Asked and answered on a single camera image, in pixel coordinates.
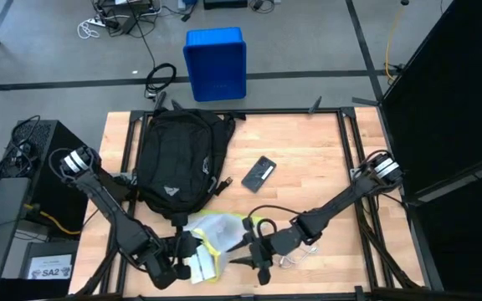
smartphone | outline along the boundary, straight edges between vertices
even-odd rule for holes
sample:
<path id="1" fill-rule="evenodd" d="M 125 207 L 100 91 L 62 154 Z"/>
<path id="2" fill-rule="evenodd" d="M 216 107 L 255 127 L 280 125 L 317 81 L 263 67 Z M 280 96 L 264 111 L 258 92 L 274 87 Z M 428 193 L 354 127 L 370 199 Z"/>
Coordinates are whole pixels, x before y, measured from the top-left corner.
<path id="1" fill-rule="evenodd" d="M 261 156 L 252 169 L 250 169 L 247 176 L 241 181 L 241 184 L 251 192 L 256 193 L 275 169 L 276 163 L 265 156 Z"/>

black backpack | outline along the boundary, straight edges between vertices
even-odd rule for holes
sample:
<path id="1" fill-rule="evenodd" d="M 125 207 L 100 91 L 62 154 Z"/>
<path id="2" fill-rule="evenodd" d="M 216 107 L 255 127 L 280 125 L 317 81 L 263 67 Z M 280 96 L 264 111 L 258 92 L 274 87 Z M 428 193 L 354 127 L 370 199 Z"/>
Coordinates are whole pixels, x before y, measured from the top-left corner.
<path id="1" fill-rule="evenodd" d="M 234 118 L 245 120 L 239 113 L 222 120 L 206 110 L 155 113 L 136 168 L 140 199 L 174 226 L 184 226 L 187 215 L 200 211 L 218 192 Z"/>

gray floor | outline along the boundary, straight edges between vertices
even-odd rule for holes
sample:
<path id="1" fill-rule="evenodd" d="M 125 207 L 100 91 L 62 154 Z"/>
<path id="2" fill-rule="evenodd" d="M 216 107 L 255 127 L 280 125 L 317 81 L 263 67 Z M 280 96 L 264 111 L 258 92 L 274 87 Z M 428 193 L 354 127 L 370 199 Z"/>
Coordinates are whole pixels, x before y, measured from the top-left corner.
<path id="1" fill-rule="evenodd" d="M 6 1 L 12 0 L 0 0 L 0 13 Z M 174 0 L 164 3 L 176 7 Z M 353 3 L 375 69 L 383 69 L 399 1 Z M 444 1 L 444 8 L 449 3 Z M 283 0 L 270 14 L 248 8 L 204 11 L 201 5 L 186 23 L 158 18 L 146 37 L 156 61 L 176 65 L 180 75 L 187 75 L 182 54 L 187 30 L 232 26 L 243 31 L 249 73 L 366 70 L 346 0 Z M 440 15 L 439 0 L 412 0 L 394 34 L 391 63 L 406 63 Z M 87 0 L 14 1 L 0 26 L 0 84 L 146 77 L 151 60 L 140 39 L 110 38 L 101 28 L 95 28 L 100 38 L 78 38 L 77 25 L 93 16 Z M 386 78 L 378 81 L 386 91 Z M 16 121 L 35 114 L 61 120 L 85 143 L 99 147 L 108 112 L 151 109 L 142 93 L 141 85 L 0 91 L 0 157 Z M 173 84 L 167 93 L 186 107 L 205 109 L 309 107 L 319 95 L 325 107 L 353 105 L 352 96 L 374 99 L 367 76 L 249 80 L 245 99 L 212 103 L 195 102 L 189 84 Z"/>

blue bin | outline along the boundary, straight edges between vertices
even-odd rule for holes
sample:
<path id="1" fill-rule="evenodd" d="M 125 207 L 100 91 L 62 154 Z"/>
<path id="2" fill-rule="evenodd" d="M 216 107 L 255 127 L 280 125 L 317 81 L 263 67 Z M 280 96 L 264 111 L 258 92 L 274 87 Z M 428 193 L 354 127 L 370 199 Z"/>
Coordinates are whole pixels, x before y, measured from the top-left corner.
<path id="1" fill-rule="evenodd" d="M 247 45 L 240 28 L 191 30 L 183 55 L 196 101 L 246 96 Z"/>

wooden table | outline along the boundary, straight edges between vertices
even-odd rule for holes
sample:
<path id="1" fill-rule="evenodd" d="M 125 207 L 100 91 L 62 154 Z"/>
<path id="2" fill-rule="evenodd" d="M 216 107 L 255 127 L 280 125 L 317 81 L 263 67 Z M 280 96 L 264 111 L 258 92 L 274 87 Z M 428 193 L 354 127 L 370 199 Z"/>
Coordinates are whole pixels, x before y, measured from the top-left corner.
<path id="1" fill-rule="evenodd" d="M 129 114 L 116 112 L 107 116 L 100 155 L 102 166 L 108 172 L 120 171 Z M 387 148 L 376 109 L 356 108 L 356 117 L 365 152 L 369 154 Z M 237 125 L 222 173 L 223 178 L 231 176 L 233 183 L 208 203 L 208 209 L 247 214 L 258 205 L 276 204 L 303 211 L 321 206 L 349 185 L 336 114 L 248 115 L 246 121 L 239 120 Z M 139 128 L 137 125 L 134 145 L 138 141 Z M 347 132 L 355 164 L 358 164 L 351 130 Z M 258 193 L 253 194 L 241 186 L 241 179 L 261 156 L 276 162 L 277 168 Z M 135 164 L 135 157 L 136 147 L 132 147 L 130 169 Z M 397 191 L 392 195 L 399 197 Z M 95 209 L 90 202 L 87 216 Z M 288 226 L 292 218 L 288 212 L 273 209 L 263 209 L 258 211 L 258 215 L 274 219 L 279 227 Z M 403 209 L 396 202 L 381 196 L 379 216 L 387 250 L 413 281 L 423 284 Z M 152 227 L 160 237 L 174 233 L 170 223 L 144 203 L 137 204 L 135 217 Z M 97 269 L 105 255 L 109 230 L 108 222 L 100 214 L 86 225 L 75 261 L 69 290 L 71 293 L 78 291 Z M 297 266 L 288 269 L 272 267 L 271 281 L 264 286 L 258 283 L 257 271 L 247 266 L 229 264 L 217 283 L 192 285 L 188 280 L 177 280 L 169 288 L 158 290 L 146 273 L 129 266 L 124 295 L 343 293 L 353 292 L 356 285 L 369 290 L 353 206 L 331 220 L 318 247 L 317 254 L 310 255 Z M 372 251 L 375 254 L 377 279 L 383 285 L 380 260 L 377 252 Z M 292 254 L 293 257 L 299 257 L 303 252 L 296 250 Z M 111 292 L 115 291 L 118 260 L 115 260 L 111 271 Z"/>

